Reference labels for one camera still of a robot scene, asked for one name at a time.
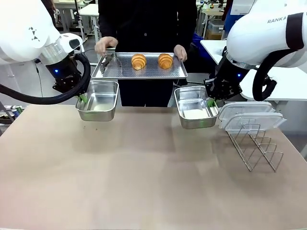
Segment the beige table surface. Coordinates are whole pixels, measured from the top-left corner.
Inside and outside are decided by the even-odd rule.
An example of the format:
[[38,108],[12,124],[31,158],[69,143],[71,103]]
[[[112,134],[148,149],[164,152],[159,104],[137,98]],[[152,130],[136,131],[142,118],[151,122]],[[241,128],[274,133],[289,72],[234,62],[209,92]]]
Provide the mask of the beige table surface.
[[84,122],[29,106],[0,137],[0,227],[29,230],[285,230],[307,226],[307,164],[279,131],[276,173],[249,172],[217,126],[175,109],[122,108]]

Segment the metal tray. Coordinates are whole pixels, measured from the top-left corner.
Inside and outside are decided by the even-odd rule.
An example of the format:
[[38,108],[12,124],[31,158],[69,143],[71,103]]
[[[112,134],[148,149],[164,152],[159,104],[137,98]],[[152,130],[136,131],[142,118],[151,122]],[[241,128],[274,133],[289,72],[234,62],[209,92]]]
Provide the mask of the metal tray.
[[208,128],[215,125],[219,110],[216,103],[212,107],[208,106],[210,98],[204,86],[179,88],[174,94],[183,128]]
[[111,121],[115,115],[118,83],[92,80],[87,88],[87,103],[78,100],[76,109],[83,121]]
[[104,74],[100,66],[104,59],[100,59],[94,70],[92,78],[105,79],[184,79],[188,76],[181,60],[174,53],[168,53],[173,57],[173,66],[169,69],[162,69],[158,65],[158,57],[161,53],[138,53],[146,57],[146,66],[141,70],[132,68],[131,58],[136,53],[113,53],[112,60],[106,66]]

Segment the metal stand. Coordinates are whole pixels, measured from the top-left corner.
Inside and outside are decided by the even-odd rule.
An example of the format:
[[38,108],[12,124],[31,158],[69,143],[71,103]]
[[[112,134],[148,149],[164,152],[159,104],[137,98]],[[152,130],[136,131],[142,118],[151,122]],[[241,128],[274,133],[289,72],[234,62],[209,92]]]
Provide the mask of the metal stand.
[[262,157],[276,172],[283,153],[276,151],[277,145],[271,143],[272,138],[265,136],[266,132],[261,131],[260,124],[242,124],[238,133],[227,133],[250,172]]

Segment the black sleeve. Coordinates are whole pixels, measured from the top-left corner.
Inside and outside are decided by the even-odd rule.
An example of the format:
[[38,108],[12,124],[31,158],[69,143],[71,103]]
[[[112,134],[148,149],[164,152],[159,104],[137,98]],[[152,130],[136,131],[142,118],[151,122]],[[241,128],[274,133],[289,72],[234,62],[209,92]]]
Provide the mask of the black sleeve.
[[178,44],[188,51],[196,27],[196,1],[179,0],[178,3]]
[[116,6],[113,0],[98,1],[99,28],[102,37],[116,37],[114,10],[116,10]]

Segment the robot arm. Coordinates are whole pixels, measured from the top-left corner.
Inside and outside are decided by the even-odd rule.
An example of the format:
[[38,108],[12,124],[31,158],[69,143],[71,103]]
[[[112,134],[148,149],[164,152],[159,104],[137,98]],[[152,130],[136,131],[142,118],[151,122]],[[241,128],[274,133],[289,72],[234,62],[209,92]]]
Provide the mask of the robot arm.
[[[41,0],[8,1],[0,9],[0,22],[3,22],[0,65],[40,58],[56,80],[53,88],[63,94],[38,98],[0,85],[1,93],[31,104],[58,104],[86,92],[91,77],[89,61],[84,55],[73,54],[83,41],[75,34],[60,34]],[[83,64],[82,76],[77,70],[76,60]]]
[[240,82],[250,69],[259,65],[253,95],[256,101],[267,99],[277,84],[267,76],[273,66],[296,67],[307,61],[306,12],[307,7],[298,5],[275,12],[258,12],[252,8],[231,29],[215,79],[205,83],[208,95],[220,100],[241,93]]

